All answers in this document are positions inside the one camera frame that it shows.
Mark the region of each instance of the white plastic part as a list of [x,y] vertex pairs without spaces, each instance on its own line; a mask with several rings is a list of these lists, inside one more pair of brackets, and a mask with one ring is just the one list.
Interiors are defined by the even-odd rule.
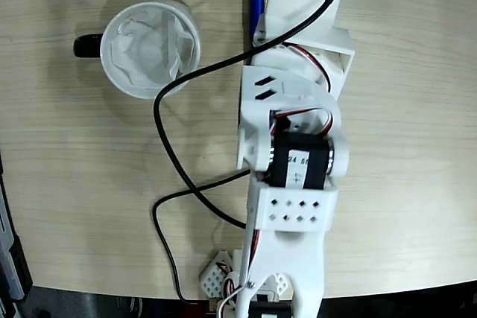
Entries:
[[[307,19],[323,1],[268,0],[254,42],[266,42],[285,33]],[[279,45],[255,56],[251,66],[242,70],[237,167],[246,162],[252,172],[238,278],[242,290],[237,295],[235,312],[225,311],[226,317],[247,318],[250,300],[276,273],[286,275],[294,289],[294,318],[318,315],[324,291],[324,235],[331,227],[338,197],[332,178],[344,175],[349,161],[349,147],[341,132],[341,113],[336,101],[355,52],[348,32],[333,27],[338,5],[339,0],[335,0],[316,22],[289,40],[314,57],[310,60],[312,66],[307,63],[307,56],[301,58],[296,51]],[[329,75],[330,93],[324,73]],[[332,118],[331,129],[326,134],[332,166],[326,172],[324,190],[303,189],[301,182],[288,180],[290,172],[296,174],[297,180],[306,176],[306,172],[299,173],[308,169],[309,153],[304,150],[290,150],[289,156],[297,159],[292,163],[303,161],[305,164],[300,165],[305,169],[298,165],[292,168],[288,163],[285,188],[270,187],[262,181],[273,156],[276,111],[296,109],[312,110],[290,115],[293,127],[289,131],[318,134],[325,127],[323,112]],[[249,264],[255,233],[259,239]],[[238,266],[235,258],[234,254],[234,270]],[[278,277],[281,282],[285,276]]]
[[[233,279],[235,286],[239,285],[239,273],[241,268],[241,260],[242,260],[243,252],[241,249],[234,249],[232,254],[232,261],[233,261],[233,271],[229,275]],[[259,294],[267,294],[269,302],[277,302],[281,295],[287,291],[289,286],[289,280],[286,275],[283,273],[274,273],[272,280],[267,280],[257,291],[257,295]]]
[[209,298],[222,297],[222,286],[227,275],[217,266],[217,262],[224,262],[232,267],[232,259],[227,251],[219,251],[210,261],[209,266],[200,276],[200,288]]
[[[144,89],[140,86],[135,86],[133,83],[131,83],[131,80],[128,77],[127,73],[119,67],[115,66],[115,64],[113,63],[111,43],[118,35],[118,29],[126,19],[130,18],[133,14],[141,13],[147,9],[150,10],[152,7],[174,14],[174,16],[176,16],[182,22],[183,28],[186,29],[187,32],[192,35],[194,49],[192,51],[192,58],[190,60],[190,63],[184,69],[184,73],[189,73],[197,69],[200,60],[200,54],[202,51],[197,22],[194,20],[194,17],[192,16],[190,10],[184,4],[172,0],[144,1],[142,3],[131,5],[130,7],[123,9],[121,12],[119,12],[110,21],[110,23],[106,27],[106,30],[103,33],[100,46],[101,64],[103,66],[104,72],[114,86],[116,86],[118,89],[130,96],[142,99],[155,98],[159,91],[165,85],[167,85],[167,83],[161,83],[153,89]],[[187,83],[184,83],[174,88],[168,93],[168,95],[179,91],[186,84]]]
[[247,317],[250,300],[275,272],[286,274],[294,289],[294,318],[318,315],[324,292],[324,235],[331,227],[337,196],[333,187],[271,188],[252,173],[244,247],[250,247],[257,229],[259,241],[250,266],[250,250],[242,256],[240,285],[246,288],[238,294],[236,318]]
[[266,171],[271,152],[271,111],[323,108],[332,115],[329,131],[334,147],[330,176],[345,175],[349,147],[341,133],[341,112],[323,86],[298,74],[257,66],[244,66],[241,81],[240,125],[238,126],[237,167],[247,162],[255,171]]
[[[259,31],[266,33],[265,39],[282,35],[312,15],[323,2],[324,0],[268,0],[263,24],[265,28],[260,28]],[[316,39],[327,34],[335,21],[338,6],[339,0],[335,0],[319,19],[289,41],[301,43],[300,39]]]

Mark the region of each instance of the white mug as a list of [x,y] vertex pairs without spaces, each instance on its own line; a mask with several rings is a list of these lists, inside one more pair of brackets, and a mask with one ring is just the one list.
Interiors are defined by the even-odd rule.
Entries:
[[[73,49],[76,57],[100,57],[106,76],[124,93],[136,98],[152,99],[157,96],[159,91],[167,85],[167,83],[159,83],[159,86],[155,89],[142,89],[134,86],[127,75],[120,68],[115,66],[111,60],[111,42],[118,35],[119,27],[132,13],[137,13],[141,8],[146,7],[158,7],[161,10],[167,10],[173,13],[187,28],[192,35],[194,48],[190,63],[183,73],[186,74],[195,71],[198,68],[201,54],[198,25],[187,7],[184,4],[173,0],[144,1],[131,5],[114,16],[102,34],[88,34],[78,37],[75,40]],[[183,83],[182,85],[179,85],[171,90],[168,95],[179,91],[186,84],[187,83]]]

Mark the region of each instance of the table surface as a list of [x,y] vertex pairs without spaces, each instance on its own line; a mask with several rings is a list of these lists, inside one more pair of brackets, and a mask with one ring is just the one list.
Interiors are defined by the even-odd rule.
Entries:
[[[175,297],[150,207],[183,188],[152,118],[75,37],[142,0],[1,0],[0,150],[16,230],[39,286]],[[181,0],[202,65],[243,49],[247,0]],[[340,97],[348,175],[326,239],[326,296],[477,279],[477,0],[342,0],[356,58]],[[164,103],[174,149],[197,182],[234,169],[240,65]],[[247,180],[207,193],[244,220]],[[184,295],[242,231],[195,198],[159,214]]]

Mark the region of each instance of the white 3d-printed robot arm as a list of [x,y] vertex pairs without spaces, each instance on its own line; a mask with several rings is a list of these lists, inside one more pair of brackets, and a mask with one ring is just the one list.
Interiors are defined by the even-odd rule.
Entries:
[[[323,1],[268,0],[255,41],[285,33]],[[243,68],[238,167],[252,171],[247,228],[235,310],[222,305],[219,316],[273,316],[266,304],[252,312],[250,301],[275,273],[293,286],[294,318],[318,315],[323,240],[338,197],[332,178],[345,175],[349,158],[336,101],[354,50],[347,31],[333,27],[338,3]]]

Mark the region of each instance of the pen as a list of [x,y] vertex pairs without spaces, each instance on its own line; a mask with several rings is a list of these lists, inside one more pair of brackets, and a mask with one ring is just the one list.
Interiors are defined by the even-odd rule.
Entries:
[[253,39],[260,16],[265,8],[265,0],[250,0],[250,39]]

